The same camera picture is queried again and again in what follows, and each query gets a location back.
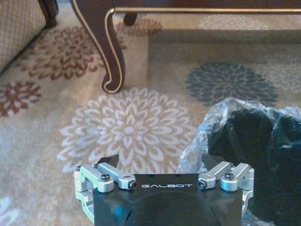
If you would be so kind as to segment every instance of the beige fabric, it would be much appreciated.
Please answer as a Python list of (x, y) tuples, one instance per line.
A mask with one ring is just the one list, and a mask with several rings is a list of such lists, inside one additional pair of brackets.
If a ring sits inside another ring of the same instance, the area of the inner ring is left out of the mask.
[(0, 1), (0, 72), (45, 25), (38, 0)]

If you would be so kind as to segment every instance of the silver metal bracket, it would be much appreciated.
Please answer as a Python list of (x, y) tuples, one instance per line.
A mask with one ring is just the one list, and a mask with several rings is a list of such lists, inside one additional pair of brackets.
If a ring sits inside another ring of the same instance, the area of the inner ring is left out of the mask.
[(106, 162), (100, 163), (98, 170), (109, 174), (121, 189), (132, 190), (136, 188), (136, 178), (133, 174), (124, 173)]
[(235, 192), (242, 189), (242, 216), (248, 207), (248, 201), (254, 194), (254, 169), (245, 163), (234, 167), (232, 163), (222, 161), (210, 171), (200, 173), (198, 186), (202, 190), (214, 188), (216, 181), (221, 180), (221, 189), (226, 192)]
[(114, 189), (114, 181), (119, 188), (131, 190), (136, 188), (133, 174), (124, 173), (106, 162), (91, 166), (78, 166), (73, 173), (75, 198), (80, 200), (82, 209), (94, 224), (93, 195), (90, 189), (109, 193)]

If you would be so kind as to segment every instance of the gold trim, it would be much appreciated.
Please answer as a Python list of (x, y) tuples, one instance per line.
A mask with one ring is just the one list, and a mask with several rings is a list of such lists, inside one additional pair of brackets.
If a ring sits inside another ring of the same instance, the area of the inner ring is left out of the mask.
[(108, 41), (109, 41), (109, 45), (110, 45), (110, 47), (111, 47), (111, 49), (112, 49), (112, 52), (113, 52), (113, 54), (114, 54), (114, 56), (115, 56), (115, 59), (116, 59), (116, 61), (117, 61), (117, 65), (118, 65), (118, 68), (119, 68), (120, 83), (119, 83), (118, 87), (117, 87), (115, 90), (108, 90), (108, 89), (106, 88), (106, 86), (112, 82), (112, 73), (111, 73), (111, 69), (110, 69), (109, 63), (108, 63), (108, 59), (106, 58), (106, 56), (105, 56), (105, 54), (104, 54), (104, 52), (103, 52), (103, 49), (102, 49), (101, 46), (99, 45), (98, 40), (97, 40), (97, 38), (95, 37), (95, 35), (93, 34), (91, 28), (89, 27), (89, 25), (87, 24), (87, 22), (86, 22), (86, 20), (84, 19), (83, 15), (81, 14), (81, 12), (80, 12), (80, 10), (79, 10), (79, 7), (78, 7), (78, 5), (77, 5), (77, 3), (76, 3), (76, 0), (72, 0), (72, 2), (73, 2), (73, 5), (74, 5), (75, 10), (76, 10), (77, 13), (78, 13), (78, 16), (79, 16), (80, 20), (82, 21), (82, 23), (83, 23), (83, 25), (85, 26), (85, 28), (87, 29), (88, 33), (89, 33), (90, 36), (92, 37), (92, 39), (93, 39), (94, 43), (96, 44), (97, 48), (100, 50), (100, 53), (101, 53), (101, 55), (102, 55), (102, 57), (103, 57), (103, 60), (104, 60), (104, 64), (106, 65), (106, 68), (108, 69), (109, 80), (103, 85), (103, 89), (104, 89), (107, 93), (116, 93), (116, 92), (120, 89), (121, 84), (122, 84), (122, 71), (121, 71), (120, 62), (119, 62), (119, 60), (118, 60), (117, 54), (116, 54), (115, 49), (114, 49), (114, 47), (113, 47), (112, 41), (111, 41), (111, 39), (110, 39), (110, 35), (109, 35), (109, 31), (108, 31), (108, 24), (107, 24), (107, 22), (108, 22), (108, 17), (109, 17), (110, 14), (114, 13), (114, 9), (113, 9), (113, 8), (109, 9), (108, 12), (105, 14), (105, 18), (104, 18), (104, 28), (105, 28), (105, 33), (106, 33), (107, 39), (108, 39)]
[(157, 13), (301, 13), (301, 8), (136, 8), (116, 7), (116, 12)]

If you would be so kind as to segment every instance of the chair leg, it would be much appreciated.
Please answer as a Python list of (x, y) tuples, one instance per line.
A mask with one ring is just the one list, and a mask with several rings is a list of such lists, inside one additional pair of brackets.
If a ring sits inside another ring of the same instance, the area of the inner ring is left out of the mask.
[(126, 13), (126, 15), (123, 18), (123, 22), (126, 26), (132, 26), (136, 22), (137, 19), (137, 13)]

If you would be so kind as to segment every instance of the table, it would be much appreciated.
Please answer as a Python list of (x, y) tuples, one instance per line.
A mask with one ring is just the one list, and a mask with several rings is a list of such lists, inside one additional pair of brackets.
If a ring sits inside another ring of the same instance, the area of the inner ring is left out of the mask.
[(124, 57), (113, 27), (114, 12), (125, 12), (125, 23), (138, 12), (298, 14), (301, 0), (71, 0), (73, 9), (103, 59), (107, 93), (121, 90), (126, 74)]

